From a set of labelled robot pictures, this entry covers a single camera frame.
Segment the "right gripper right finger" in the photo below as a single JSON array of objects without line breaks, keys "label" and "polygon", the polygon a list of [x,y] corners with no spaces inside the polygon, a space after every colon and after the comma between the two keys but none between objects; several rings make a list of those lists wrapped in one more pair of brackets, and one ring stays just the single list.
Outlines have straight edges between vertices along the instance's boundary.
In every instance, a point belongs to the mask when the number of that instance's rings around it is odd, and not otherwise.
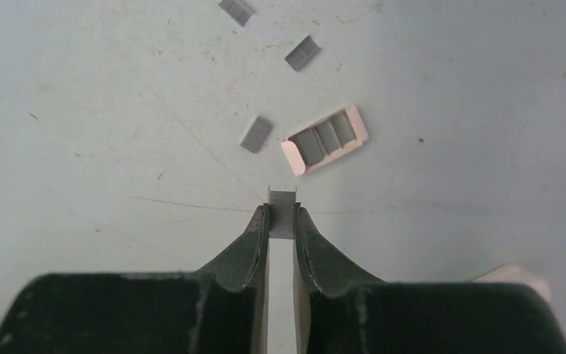
[{"label": "right gripper right finger", "polygon": [[566,353],[550,305],[508,282],[386,282],[350,260],[296,205],[299,353]]}]

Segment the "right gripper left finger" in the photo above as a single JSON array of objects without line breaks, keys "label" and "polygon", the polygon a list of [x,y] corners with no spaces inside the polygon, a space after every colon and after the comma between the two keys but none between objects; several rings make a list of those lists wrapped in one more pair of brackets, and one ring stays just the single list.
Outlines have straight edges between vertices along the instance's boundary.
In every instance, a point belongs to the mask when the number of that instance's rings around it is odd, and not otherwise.
[{"label": "right gripper left finger", "polygon": [[270,210],[196,271],[44,274],[15,298],[0,353],[266,353]]}]

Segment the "grey staple strip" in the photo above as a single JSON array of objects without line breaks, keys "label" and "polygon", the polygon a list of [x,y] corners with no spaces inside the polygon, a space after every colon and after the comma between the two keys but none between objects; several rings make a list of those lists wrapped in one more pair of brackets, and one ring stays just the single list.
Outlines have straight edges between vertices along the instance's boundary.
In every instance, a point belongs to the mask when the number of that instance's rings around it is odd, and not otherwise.
[{"label": "grey staple strip", "polygon": [[320,51],[320,46],[312,36],[307,35],[284,57],[284,60],[293,71],[300,72]]},{"label": "grey staple strip", "polygon": [[272,130],[273,123],[269,119],[257,116],[240,140],[240,147],[251,153],[258,153],[266,143]]},{"label": "grey staple strip", "polygon": [[218,5],[241,27],[244,27],[255,13],[253,7],[245,0],[221,0]]},{"label": "grey staple strip", "polygon": [[268,190],[271,238],[292,240],[296,191]]}]

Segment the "beige brown mini stapler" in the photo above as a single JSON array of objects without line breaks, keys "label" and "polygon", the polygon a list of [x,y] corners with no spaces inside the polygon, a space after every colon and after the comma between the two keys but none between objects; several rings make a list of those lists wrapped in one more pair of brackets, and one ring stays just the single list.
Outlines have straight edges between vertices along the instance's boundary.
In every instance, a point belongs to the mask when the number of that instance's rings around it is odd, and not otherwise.
[{"label": "beige brown mini stapler", "polygon": [[551,300],[550,283],[542,276],[525,270],[515,264],[506,264],[481,277],[474,279],[474,282],[501,282],[516,283],[527,285],[536,291],[545,301]]}]

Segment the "staple box tray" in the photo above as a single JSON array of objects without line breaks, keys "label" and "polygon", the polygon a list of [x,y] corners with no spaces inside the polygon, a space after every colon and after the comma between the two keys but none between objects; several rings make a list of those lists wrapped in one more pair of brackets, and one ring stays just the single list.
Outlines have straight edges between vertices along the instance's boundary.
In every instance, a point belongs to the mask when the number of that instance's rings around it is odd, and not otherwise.
[{"label": "staple box tray", "polygon": [[351,153],[368,140],[357,106],[350,105],[287,137],[281,148],[293,175],[302,176]]}]

